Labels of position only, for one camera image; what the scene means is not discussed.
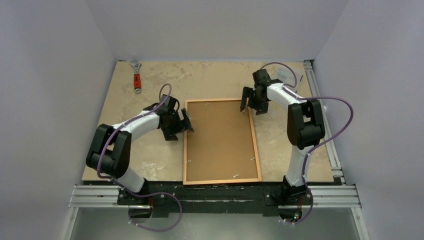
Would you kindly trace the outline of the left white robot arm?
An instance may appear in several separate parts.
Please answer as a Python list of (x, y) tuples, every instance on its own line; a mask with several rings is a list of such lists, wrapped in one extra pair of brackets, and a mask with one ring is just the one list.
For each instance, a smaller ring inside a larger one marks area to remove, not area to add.
[(159, 102), (145, 107), (131, 119), (99, 125), (86, 156), (86, 166), (130, 191), (129, 197), (136, 204), (146, 203), (149, 199), (149, 191), (143, 187), (146, 179), (130, 167), (131, 146), (156, 129), (162, 131), (166, 141), (176, 141), (177, 134), (194, 131), (187, 109), (175, 97), (164, 94)]

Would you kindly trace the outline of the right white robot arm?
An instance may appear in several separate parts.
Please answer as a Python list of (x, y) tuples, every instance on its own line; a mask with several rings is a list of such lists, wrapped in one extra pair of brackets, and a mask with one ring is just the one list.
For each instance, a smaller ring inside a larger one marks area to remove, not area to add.
[(286, 133), (292, 145), (290, 164), (283, 181), (287, 186), (280, 196), (288, 204), (300, 198), (298, 187), (306, 184), (308, 156), (320, 144), (326, 130), (319, 100), (301, 97), (279, 79), (271, 79), (267, 70), (252, 74), (253, 87), (242, 90), (240, 111), (249, 107), (257, 115), (268, 112), (269, 102), (278, 104), (287, 112)]

